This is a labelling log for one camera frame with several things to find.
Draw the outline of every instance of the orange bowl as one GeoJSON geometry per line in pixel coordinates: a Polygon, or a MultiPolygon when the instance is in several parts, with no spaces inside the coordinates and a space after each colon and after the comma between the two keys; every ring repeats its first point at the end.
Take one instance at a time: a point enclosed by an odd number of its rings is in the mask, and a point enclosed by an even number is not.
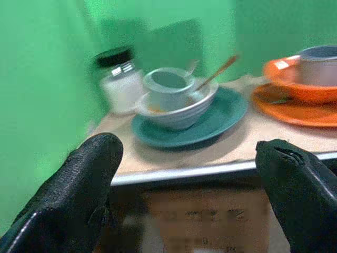
{"type": "Polygon", "coordinates": [[[306,103],[337,102],[337,86],[301,84],[299,55],[269,61],[264,67],[265,76],[294,100],[306,103]]]}

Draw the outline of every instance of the black jar lid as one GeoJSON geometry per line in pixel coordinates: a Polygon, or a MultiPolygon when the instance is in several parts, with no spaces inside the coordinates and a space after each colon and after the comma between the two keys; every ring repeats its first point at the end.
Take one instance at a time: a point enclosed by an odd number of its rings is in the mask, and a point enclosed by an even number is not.
{"type": "Polygon", "coordinates": [[[98,67],[112,67],[130,61],[132,52],[129,47],[118,47],[99,54],[96,59],[98,67]]]}

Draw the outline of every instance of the table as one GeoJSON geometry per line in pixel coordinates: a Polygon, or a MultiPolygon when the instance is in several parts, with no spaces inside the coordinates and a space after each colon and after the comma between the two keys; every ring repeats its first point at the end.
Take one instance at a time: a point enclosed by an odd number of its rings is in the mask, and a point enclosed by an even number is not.
{"type": "MultiPolygon", "coordinates": [[[[264,82],[263,77],[246,76],[221,86],[231,87],[249,100],[256,84],[264,82]]],[[[160,150],[140,143],[131,131],[133,117],[108,114],[92,133],[110,132],[123,143],[123,160],[111,186],[256,170],[255,146],[262,140],[283,139],[310,152],[321,153],[320,159],[337,158],[337,129],[282,123],[260,113],[252,103],[241,122],[214,143],[195,150],[160,150]]]]}

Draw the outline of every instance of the cardboard box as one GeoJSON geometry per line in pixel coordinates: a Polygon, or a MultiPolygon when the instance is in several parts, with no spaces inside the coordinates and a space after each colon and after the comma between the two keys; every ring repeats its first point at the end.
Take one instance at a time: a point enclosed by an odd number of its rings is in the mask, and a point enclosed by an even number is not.
{"type": "Polygon", "coordinates": [[[168,253],[267,253],[269,201],[261,189],[147,193],[168,253]]]}

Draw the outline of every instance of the wooden tabletop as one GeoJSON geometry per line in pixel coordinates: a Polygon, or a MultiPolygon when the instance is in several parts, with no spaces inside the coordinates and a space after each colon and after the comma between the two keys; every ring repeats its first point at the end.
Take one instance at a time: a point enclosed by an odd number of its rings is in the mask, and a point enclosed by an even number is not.
{"type": "MultiPolygon", "coordinates": [[[[254,88],[241,81],[221,86],[236,89],[248,100],[254,88]]],[[[223,133],[215,143],[196,150],[167,151],[140,143],[131,131],[133,118],[134,115],[108,114],[93,133],[110,132],[121,139],[124,156],[117,175],[252,160],[255,158],[258,141],[277,138],[311,152],[337,151],[337,129],[307,128],[282,123],[260,113],[251,103],[246,116],[237,125],[223,133]]]]}

